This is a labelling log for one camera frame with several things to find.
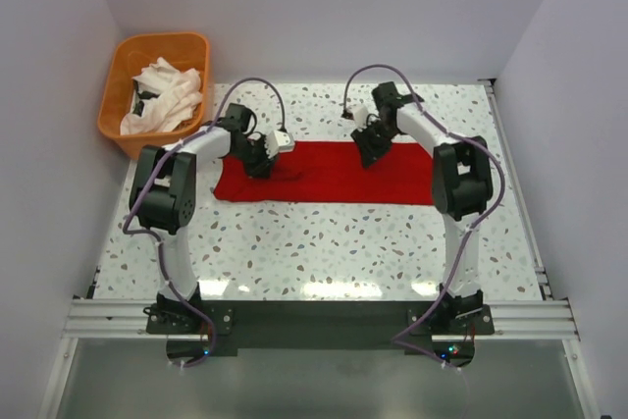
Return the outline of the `red t shirt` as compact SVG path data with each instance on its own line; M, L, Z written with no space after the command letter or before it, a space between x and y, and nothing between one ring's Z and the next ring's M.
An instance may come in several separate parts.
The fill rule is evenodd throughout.
M268 179L246 175L234 157L223 161L214 196L231 203L433 204L432 158L416 143L395 143L375 164L361 165L348 141L300 141L282 154Z

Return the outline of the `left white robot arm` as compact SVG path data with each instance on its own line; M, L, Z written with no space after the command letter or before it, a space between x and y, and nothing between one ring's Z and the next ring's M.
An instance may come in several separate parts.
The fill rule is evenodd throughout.
M203 321L203 309L195 303L199 285L187 234L196 207L198 165L234 157L247 176L268 179L279 154L294 148L285 128L256 137L250 124L255 119L249 108L232 103L226 116L191 136L162 147L146 145L140 151L123 231L154 239L161 278L157 300L175 302L168 319L182 333L196 331ZM132 219L139 222L137 230L131 228Z

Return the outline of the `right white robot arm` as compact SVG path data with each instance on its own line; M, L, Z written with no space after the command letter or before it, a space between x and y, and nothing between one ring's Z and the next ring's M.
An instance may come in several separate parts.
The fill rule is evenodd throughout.
M414 92L400 94L392 82L376 86L372 98L376 113L365 105L342 109L342 116L355 124L351 138L362 167L384 157L395 137L411 137L432 157L432 201L445 225L445 272L438 297L406 332L425 322L438 322L444 331L460 333L484 305L478 229L493 210L489 203L494 196L487 143L480 136L448 131L425 109L421 97Z

